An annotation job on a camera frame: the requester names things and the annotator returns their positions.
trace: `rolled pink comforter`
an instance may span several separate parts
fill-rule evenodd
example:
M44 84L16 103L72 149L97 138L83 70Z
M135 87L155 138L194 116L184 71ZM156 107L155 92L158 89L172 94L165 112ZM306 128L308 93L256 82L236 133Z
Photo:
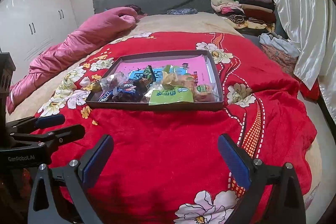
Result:
M113 8L90 17L64 42L51 46L30 63L28 75L10 87L6 100L8 113L48 80L134 26L138 18L137 12L128 7Z

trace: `shallow brown box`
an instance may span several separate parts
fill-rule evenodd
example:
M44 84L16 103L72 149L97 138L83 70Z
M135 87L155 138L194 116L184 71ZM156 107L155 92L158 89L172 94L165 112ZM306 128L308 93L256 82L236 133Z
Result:
M121 61L123 62L146 62L153 60L170 60L170 59L185 59L203 55L207 63L208 73L212 82L216 82L214 88L216 102L201 102L201 103L188 103L179 102L173 104L153 105L148 103L114 103L114 102L97 102L101 97L102 92L91 92L86 99L86 103L91 108L115 108L115 109L128 109L128 110L212 110L217 111L223 108L223 92L221 82L219 80L216 64L208 51L191 50L191 51L169 51L169 52L149 52L144 54L127 55L118 58L111 68L104 74L103 78L116 72Z

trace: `silver bolt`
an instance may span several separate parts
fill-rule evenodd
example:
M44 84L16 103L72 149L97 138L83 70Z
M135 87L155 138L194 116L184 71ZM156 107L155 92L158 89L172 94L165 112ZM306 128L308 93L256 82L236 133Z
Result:
M255 165L262 165L262 164L263 164L263 161L262 161L261 159L254 159L254 160L253 160L253 163L254 163Z
M40 169L40 170L44 170L46 167L47 167L46 164L41 164L41 165L39 166L39 169Z
M292 169L293 168L293 165L290 162L286 162L285 166L286 166L287 169Z
M76 166L78 164L78 160L71 160L70 162L69 162L69 165L71 166L71 167L74 167L74 166Z

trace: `mattress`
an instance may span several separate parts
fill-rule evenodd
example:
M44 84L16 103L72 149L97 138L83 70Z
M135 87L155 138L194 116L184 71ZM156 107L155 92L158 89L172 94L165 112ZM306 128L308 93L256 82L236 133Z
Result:
M137 23L134 29L127 33L121 34L119 39L145 32L161 31L222 32L242 36L236 30L226 24L224 20L219 20L216 15L208 13L198 13L196 15L154 15L144 17ZM45 83L37 91L33 92L33 94L26 100L24 100L24 102L21 103L11 115L7 115L7 121L13 121L16 119L34 115L41 107L41 105L47 102L49 98L53 95L55 89L58 87L67 72L76 68L78 64L86 59L87 57L83 58L79 62L75 63L73 66L69 67L66 71L60 73L58 76ZM314 140L305 156L312 172L311 188L310 191L304 196L304 199L307 201L307 206L310 205L309 211L313 210L314 206L318 207L318 204L315 204L312 201L313 197L316 195L317 187L321 182L322 178L322 159L317 139L318 138Z

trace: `satin curtain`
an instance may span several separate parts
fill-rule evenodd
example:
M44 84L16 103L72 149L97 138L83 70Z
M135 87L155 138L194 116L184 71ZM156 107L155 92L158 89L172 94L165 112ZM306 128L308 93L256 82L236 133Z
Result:
M311 89L319 78L336 122L336 6L332 0L274 0L289 38L300 43L294 74Z

